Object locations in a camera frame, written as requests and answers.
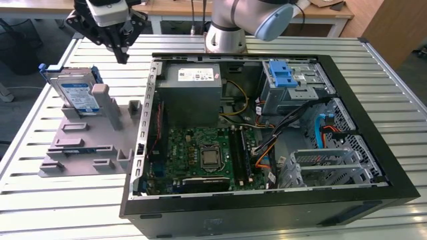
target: green motherboard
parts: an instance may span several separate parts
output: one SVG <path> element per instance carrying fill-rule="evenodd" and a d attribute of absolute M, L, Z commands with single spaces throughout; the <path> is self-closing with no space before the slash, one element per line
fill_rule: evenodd
<path fill-rule="evenodd" d="M 229 128 L 171 128 L 169 130 L 164 175 L 155 178 L 158 194 L 175 194 L 175 185 L 189 178 L 230 178 L 229 191 L 265 189 L 263 171 L 255 171 L 251 182 L 235 180 L 234 154 Z M 257 146 L 255 132 L 243 129 L 246 151 Z"/>

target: gray 3d printed holder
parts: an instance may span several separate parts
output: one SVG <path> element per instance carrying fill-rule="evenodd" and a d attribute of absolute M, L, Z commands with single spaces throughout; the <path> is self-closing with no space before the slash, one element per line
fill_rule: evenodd
<path fill-rule="evenodd" d="M 95 84 L 92 95 L 99 115 L 82 116 L 63 107 L 66 117 L 47 150 L 40 177 L 122 174 L 134 157 L 142 116 L 140 101 L 119 106 L 108 95 L 110 87 Z"/>

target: orange wire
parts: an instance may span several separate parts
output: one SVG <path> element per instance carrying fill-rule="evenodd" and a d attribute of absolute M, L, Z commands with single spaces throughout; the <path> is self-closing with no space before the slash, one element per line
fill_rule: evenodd
<path fill-rule="evenodd" d="M 261 115 L 258 115 L 257 118 L 255 118 L 255 125 L 258 127 L 266 127 L 266 124 L 261 124 L 259 119 L 261 119 Z"/>
<path fill-rule="evenodd" d="M 333 127 L 331 125 L 327 125 L 327 126 L 325 126 L 323 128 L 325 128 L 325 129 L 333 129 L 334 132 L 338 131 L 338 129 L 337 129 L 335 127 Z"/>
<path fill-rule="evenodd" d="M 327 148 L 327 138 L 326 138 L 326 134 L 322 134 L 322 141 L 323 141 L 323 148 Z"/>
<path fill-rule="evenodd" d="M 270 168 L 270 166 L 261 164 L 261 162 L 262 162 L 262 160 L 263 160 L 263 157 L 266 157 L 267 153 L 270 152 L 270 150 L 271 150 L 273 147 L 275 146 L 275 144 L 277 144 L 277 142 L 274 142 L 274 143 L 271 144 L 271 146 L 267 148 L 267 150 L 265 151 L 265 153 L 261 155 L 261 157 L 259 157 L 259 159 L 258 159 L 258 161 L 257 161 L 257 163 L 255 163 L 255 167 L 257 167 L 257 168 Z"/>

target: cardboard box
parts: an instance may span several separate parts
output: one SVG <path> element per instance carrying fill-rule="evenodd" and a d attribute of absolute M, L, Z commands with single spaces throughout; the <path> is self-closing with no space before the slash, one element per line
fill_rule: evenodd
<path fill-rule="evenodd" d="M 314 5 L 317 5 L 319 8 L 331 6 L 334 4 L 338 4 L 343 2 L 345 0 L 333 0 L 333 1 L 325 1 L 325 0 L 309 0 Z"/>

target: aluminum work surface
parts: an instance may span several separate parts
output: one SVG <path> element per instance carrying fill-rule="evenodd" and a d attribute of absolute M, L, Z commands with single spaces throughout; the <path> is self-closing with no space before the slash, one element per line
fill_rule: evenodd
<path fill-rule="evenodd" d="M 205 51 L 203 38 L 142 35 L 128 64 L 104 46 L 74 40 L 67 67 L 96 65 L 120 105 L 143 100 L 152 52 Z M 353 38 L 249 37 L 250 53 L 331 55 L 386 142 L 422 195 L 354 223 L 326 228 L 253 232 L 198 239 L 403 239 L 427 238 L 427 114 L 399 77 L 370 46 Z M 40 178 L 39 166 L 62 122 L 63 101 L 47 85 L 0 162 L 0 239 L 146 239 L 119 218 L 124 174 Z"/>

